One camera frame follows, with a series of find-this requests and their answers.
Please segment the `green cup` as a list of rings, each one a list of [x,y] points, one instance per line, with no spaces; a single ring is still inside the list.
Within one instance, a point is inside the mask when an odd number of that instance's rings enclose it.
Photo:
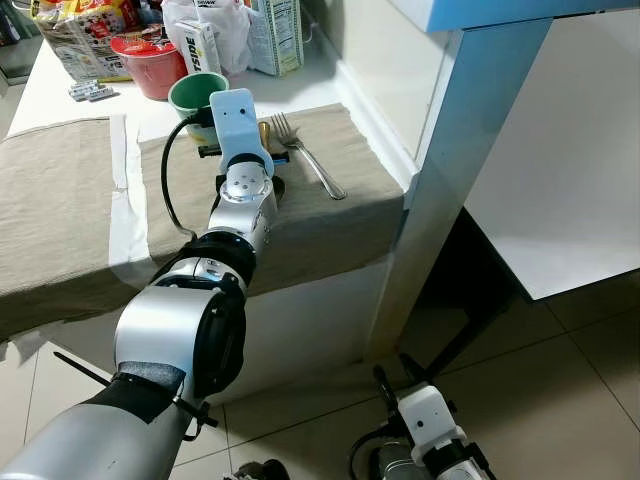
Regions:
[[[186,119],[187,116],[195,115],[201,108],[209,108],[212,93],[229,88],[228,78],[219,73],[192,73],[170,87],[168,100],[179,114],[179,118]],[[198,147],[219,146],[218,133],[211,122],[189,124],[184,131]]]

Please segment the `red instant noodle bowl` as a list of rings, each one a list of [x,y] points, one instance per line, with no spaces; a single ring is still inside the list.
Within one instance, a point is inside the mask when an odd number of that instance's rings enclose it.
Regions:
[[[147,99],[168,100],[173,84],[189,74],[182,52],[166,36],[163,24],[115,35],[109,46]]]

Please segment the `white carton green print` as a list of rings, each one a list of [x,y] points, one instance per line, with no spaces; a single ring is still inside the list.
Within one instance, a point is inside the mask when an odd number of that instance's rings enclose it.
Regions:
[[[211,23],[204,20],[178,20],[174,29],[179,35],[175,44],[182,51],[188,73],[221,74],[218,33]]]

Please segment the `white kitchen counter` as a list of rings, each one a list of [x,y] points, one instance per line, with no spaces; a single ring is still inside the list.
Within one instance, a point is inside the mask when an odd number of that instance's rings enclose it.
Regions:
[[[246,74],[236,84],[251,90],[261,115],[297,113],[330,104],[346,106],[385,172],[406,193],[415,166],[397,138],[381,127],[378,110],[366,100],[355,72],[324,33],[317,33],[307,46],[305,64],[297,72],[282,78]],[[177,123],[172,108],[133,90],[125,92],[122,99],[88,108],[69,99],[42,100],[38,88],[29,87],[20,101],[19,113],[28,119],[27,131],[99,116],[106,116],[111,124],[136,123],[140,129],[129,134],[131,143],[165,137]],[[364,355],[387,274],[385,257],[365,268],[251,296],[247,303],[244,367],[225,398],[282,384],[294,375],[348,364]],[[111,239],[108,262],[111,271],[136,292],[140,280],[156,269],[147,262],[125,265],[123,243]],[[113,370],[114,328],[123,306],[84,320],[55,321],[28,332],[70,349],[100,369]]]

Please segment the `silver metal fork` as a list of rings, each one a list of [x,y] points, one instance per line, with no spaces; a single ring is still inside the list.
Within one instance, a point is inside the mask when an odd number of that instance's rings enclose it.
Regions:
[[[320,161],[312,155],[312,152],[308,150],[305,142],[298,136],[297,129],[292,127],[291,123],[288,122],[287,115],[283,113],[270,115],[269,122],[271,127],[273,127],[276,140],[278,140],[280,145],[288,148],[291,152],[297,152],[297,154],[302,155],[303,163],[320,179],[321,186],[324,187],[330,198],[333,198],[333,200],[343,200],[343,198],[347,197],[346,189],[340,187],[339,184],[330,177],[328,170],[326,170],[324,166],[320,164]]]

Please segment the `white plastic bag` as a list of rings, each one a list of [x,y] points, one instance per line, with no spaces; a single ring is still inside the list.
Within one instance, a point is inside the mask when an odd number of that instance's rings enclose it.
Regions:
[[[178,20],[204,20],[218,33],[223,76],[238,76],[250,65],[250,15],[241,0],[163,0],[161,8],[166,36],[178,49],[175,23]]]

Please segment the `green white label carton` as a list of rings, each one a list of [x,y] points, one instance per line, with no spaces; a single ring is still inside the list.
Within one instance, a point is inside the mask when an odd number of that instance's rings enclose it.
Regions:
[[[287,76],[305,63],[300,0],[246,0],[250,9],[250,69]]]

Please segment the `beige table cloth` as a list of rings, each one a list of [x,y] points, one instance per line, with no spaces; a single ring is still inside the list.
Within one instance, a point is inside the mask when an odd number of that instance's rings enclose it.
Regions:
[[[0,339],[123,306],[136,289],[109,265],[106,116],[0,141]]]
[[[346,106],[330,104],[289,111],[285,116],[347,197],[330,198],[298,155],[276,166],[285,193],[251,279],[251,296],[365,268],[388,255],[401,224],[404,191],[385,172]],[[188,239],[173,227],[163,204],[160,163],[164,145],[165,137],[140,143],[148,251],[161,265]],[[198,157],[186,134],[175,140],[169,187],[175,214],[184,227],[207,228],[219,164],[220,157]]]

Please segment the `colourful snack bag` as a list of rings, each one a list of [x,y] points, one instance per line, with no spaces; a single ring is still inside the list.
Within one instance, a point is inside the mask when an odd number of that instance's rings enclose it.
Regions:
[[[28,13],[74,81],[131,79],[110,40],[142,27],[136,0],[29,0]]]

